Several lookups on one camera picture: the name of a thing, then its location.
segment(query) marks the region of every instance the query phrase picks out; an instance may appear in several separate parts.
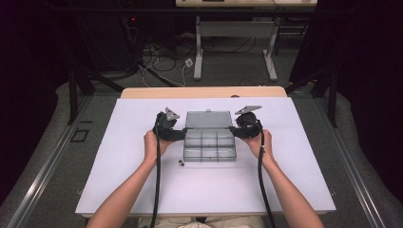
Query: beige pants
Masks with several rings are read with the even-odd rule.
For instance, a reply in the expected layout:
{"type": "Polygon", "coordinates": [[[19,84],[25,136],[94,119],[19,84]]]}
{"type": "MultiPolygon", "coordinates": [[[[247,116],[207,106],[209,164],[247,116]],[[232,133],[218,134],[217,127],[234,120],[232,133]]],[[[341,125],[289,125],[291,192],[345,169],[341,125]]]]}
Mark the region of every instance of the beige pants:
{"type": "MultiPolygon", "coordinates": [[[[139,228],[149,228],[151,218],[140,218],[139,228]]],[[[260,216],[250,217],[207,217],[205,223],[199,223],[195,218],[157,218],[156,228],[264,228],[260,216]]]]}

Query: desk leg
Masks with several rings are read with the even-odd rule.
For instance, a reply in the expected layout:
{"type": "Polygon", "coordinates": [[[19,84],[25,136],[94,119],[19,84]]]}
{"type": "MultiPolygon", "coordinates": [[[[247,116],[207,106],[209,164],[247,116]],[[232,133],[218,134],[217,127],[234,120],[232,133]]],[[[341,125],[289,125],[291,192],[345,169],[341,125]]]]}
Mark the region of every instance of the desk leg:
{"type": "Polygon", "coordinates": [[[275,18],[275,23],[272,27],[272,31],[271,31],[271,35],[270,35],[269,47],[268,47],[268,49],[265,49],[263,51],[264,62],[266,63],[267,72],[269,73],[270,81],[272,81],[272,82],[275,82],[278,79],[276,70],[275,70],[275,66],[273,64],[273,59],[272,59],[272,54],[273,54],[273,50],[275,48],[275,42],[276,42],[277,35],[278,35],[278,23],[279,23],[279,18],[275,18]]]}
{"type": "Polygon", "coordinates": [[[196,63],[195,74],[193,76],[195,80],[202,78],[202,38],[201,38],[201,18],[196,17],[196,63]]]}

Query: table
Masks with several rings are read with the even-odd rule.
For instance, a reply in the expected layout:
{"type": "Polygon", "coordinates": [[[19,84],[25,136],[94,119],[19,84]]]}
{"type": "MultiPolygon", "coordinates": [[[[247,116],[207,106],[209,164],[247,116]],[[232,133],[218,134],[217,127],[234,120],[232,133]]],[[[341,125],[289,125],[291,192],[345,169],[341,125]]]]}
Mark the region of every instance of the table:
{"type": "MultiPolygon", "coordinates": [[[[176,0],[177,7],[184,8],[313,8],[317,0],[224,0],[222,2],[202,0],[176,0]]],[[[260,37],[268,38],[269,45],[263,50],[264,62],[271,81],[277,80],[276,70],[272,60],[275,41],[278,35],[279,18],[272,21],[202,21],[196,17],[196,62],[194,79],[202,78],[202,37],[260,37]]]]}
{"type": "MultiPolygon", "coordinates": [[[[105,198],[139,165],[144,155],[143,135],[166,106],[181,115],[174,128],[182,129],[186,111],[229,110],[262,105],[254,111],[273,135],[275,158],[284,173],[319,213],[335,211],[330,192],[292,100],[281,87],[128,88],[116,103],[99,147],[76,213],[91,217],[105,198]]],[[[235,162],[187,162],[180,166],[183,142],[168,147],[162,157],[159,216],[265,215],[259,192],[258,161],[236,138],[235,162]]],[[[155,192],[151,172],[131,216],[151,216],[155,192]]],[[[281,212],[273,185],[263,172],[273,212],[281,212]]]]}

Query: gray floor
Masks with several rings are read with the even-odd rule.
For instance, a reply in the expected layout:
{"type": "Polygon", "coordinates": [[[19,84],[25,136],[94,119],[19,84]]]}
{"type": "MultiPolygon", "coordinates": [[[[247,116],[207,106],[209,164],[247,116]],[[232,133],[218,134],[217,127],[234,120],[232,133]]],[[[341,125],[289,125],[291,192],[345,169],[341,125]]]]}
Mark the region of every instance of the gray floor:
{"type": "MultiPolygon", "coordinates": [[[[217,38],[206,41],[204,44],[206,49],[214,43],[213,49],[234,50],[244,41],[243,38],[217,38]]],[[[248,49],[252,44],[253,39],[241,50],[248,49]]],[[[192,79],[192,67],[186,68],[183,73],[186,86],[286,86],[299,44],[300,39],[298,38],[284,38],[282,40],[279,55],[274,58],[278,74],[278,80],[275,83],[268,81],[268,73],[261,54],[261,49],[265,48],[265,44],[258,40],[254,48],[246,53],[212,53],[206,51],[201,80],[194,81],[192,79]]],[[[191,46],[192,43],[184,44],[180,47],[177,56],[183,57],[184,53],[191,50],[189,49],[191,46]]],[[[182,60],[177,60],[172,70],[157,72],[182,84],[182,66],[188,57],[194,60],[194,51],[191,51],[182,60]]],[[[174,61],[162,57],[156,67],[168,69],[173,64],[174,61]]],[[[122,86],[131,87],[144,87],[146,86],[144,82],[148,86],[166,86],[148,73],[142,74],[141,71],[129,78],[116,81],[122,86]]],[[[51,172],[52,175],[45,190],[37,200],[36,205],[32,207],[33,210],[29,211],[30,216],[23,222],[25,227],[85,226],[86,221],[74,214],[75,206],[80,198],[77,191],[83,188],[86,183],[113,106],[120,95],[98,82],[94,82],[94,84],[97,93],[90,98],[81,97],[82,104],[86,102],[87,105],[83,115],[75,125],[80,129],[88,130],[86,141],[69,142],[62,151],[63,156],[51,172]]],[[[335,139],[336,133],[342,140],[342,146],[347,149],[349,156],[351,156],[371,200],[374,201],[374,207],[382,218],[383,224],[378,227],[399,227],[403,224],[402,205],[385,189],[382,181],[360,150],[355,124],[350,112],[350,104],[338,95],[336,105],[338,129],[335,131],[323,116],[322,104],[326,103],[326,98],[311,98],[308,93],[311,87],[312,85],[307,85],[290,94],[290,96],[296,105],[323,176],[329,188],[335,192],[333,199],[337,210],[321,216],[325,225],[327,227],[376,227],[371,223],[371,220],[368,220],[369,215],[363,209],[363,203],[358,197],[359,193],[352,185],[351,178],[346,172],[345,162],[340,156],[340,143],[335,139]]],[[[58,148],[60,139],[66,133],[69,114],[67,85],[62,85],[57,93],[59,103],[52,121],[32,155],[25,172],[0,208],[0,227],[7,227],[13,219],[14,213],[19,209],[21,201],[26,196],[41,168],[55,148],[58,148]]],[[[275,220],[278,227],[287,227],[282,215],[275,215],[275,220]]],[[[135,222],[135,219],[129,218],[125,227],[136,227],[135,222]]]]}

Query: person's left hand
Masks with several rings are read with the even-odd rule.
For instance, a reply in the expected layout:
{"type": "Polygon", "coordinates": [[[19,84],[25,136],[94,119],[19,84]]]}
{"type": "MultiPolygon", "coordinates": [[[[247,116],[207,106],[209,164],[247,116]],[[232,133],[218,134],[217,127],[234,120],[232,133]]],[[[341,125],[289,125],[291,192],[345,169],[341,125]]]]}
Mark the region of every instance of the person's left hand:
{"type": "MultiPolygon", "coordinates": [[[[160,150],[161,156],[166,151],[166,148],[174,142],[165,141],[160,139],[160,150]]],[[[144,162],[153,162],[157,161],[157,136],[154,134],[152,130],[149,130],[144,135],[144,162]]]]}

